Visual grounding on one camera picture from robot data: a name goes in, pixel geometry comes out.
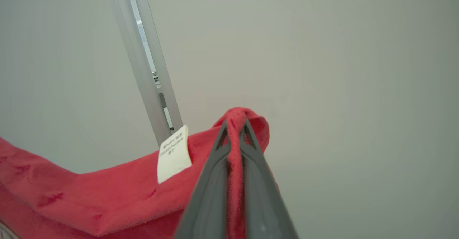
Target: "white tag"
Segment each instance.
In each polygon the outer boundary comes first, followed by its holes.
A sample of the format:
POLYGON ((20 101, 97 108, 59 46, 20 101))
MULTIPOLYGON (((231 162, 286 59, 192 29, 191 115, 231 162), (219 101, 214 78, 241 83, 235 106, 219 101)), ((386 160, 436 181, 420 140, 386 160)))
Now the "white tag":
POLYGON ((158 183, 191 166, 188 154, 188 126, 184 125, 161 143, 158 157, 158 183))

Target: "plain background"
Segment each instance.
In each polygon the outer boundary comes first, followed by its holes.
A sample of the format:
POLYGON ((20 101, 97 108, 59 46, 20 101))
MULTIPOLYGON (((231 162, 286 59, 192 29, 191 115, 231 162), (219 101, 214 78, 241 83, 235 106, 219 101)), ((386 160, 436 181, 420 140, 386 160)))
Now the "plain background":
POLYGON ((0 0, 0 136, 77 173, 159 149, 113 0, 0 0))
POLYGON ((459 236, 459 0, 149 0, 184 123, 235 106, 301 238, 459 236))

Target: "red towel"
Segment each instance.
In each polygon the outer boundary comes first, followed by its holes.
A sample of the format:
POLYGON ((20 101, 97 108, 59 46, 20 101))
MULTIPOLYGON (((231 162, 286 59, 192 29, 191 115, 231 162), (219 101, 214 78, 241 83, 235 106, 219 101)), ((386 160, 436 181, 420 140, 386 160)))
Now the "red towel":
POLYGON ((228 123, 227 238, 245 237, 239 131, 248 118, 262 150, 266 120, 247 108, 228 110, 188 137, 192 166, 158 184, 158 152, 75 174, 0 138, 0 221, 22 239, 172 238, 224 120, 228 123))

